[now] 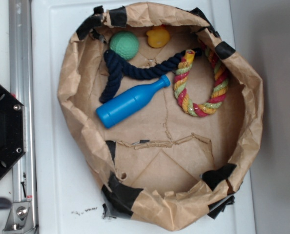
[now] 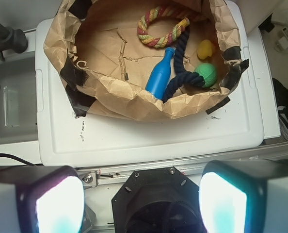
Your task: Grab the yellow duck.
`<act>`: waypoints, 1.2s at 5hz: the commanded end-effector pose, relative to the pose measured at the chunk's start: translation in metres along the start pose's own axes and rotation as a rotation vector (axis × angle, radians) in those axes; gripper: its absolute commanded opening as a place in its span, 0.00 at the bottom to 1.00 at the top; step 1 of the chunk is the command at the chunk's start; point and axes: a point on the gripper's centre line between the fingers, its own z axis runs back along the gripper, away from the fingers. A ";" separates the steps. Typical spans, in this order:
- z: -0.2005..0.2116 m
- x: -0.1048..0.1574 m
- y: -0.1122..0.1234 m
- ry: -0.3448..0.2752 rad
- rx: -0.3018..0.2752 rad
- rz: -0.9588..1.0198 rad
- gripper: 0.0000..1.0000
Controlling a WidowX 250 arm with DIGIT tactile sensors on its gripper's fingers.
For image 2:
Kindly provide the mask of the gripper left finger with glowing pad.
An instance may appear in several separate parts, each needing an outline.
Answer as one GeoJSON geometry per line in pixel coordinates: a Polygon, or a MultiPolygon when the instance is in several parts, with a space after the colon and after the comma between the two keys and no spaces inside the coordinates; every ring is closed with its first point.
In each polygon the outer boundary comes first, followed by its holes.
{"type": "Polygon", "coordinates": [[[0,166],[0,233],[79,233],[84,189],[70,166],[0,166]]]}

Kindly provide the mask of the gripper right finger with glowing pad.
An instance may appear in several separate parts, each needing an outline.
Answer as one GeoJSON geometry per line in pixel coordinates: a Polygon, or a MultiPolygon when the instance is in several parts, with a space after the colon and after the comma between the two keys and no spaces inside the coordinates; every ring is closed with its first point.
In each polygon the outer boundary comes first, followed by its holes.
{"type": "Polygon", "coordinates": [[[209,233],[288,233],[288,159],[208,162],[199,208],[209,233]]]}

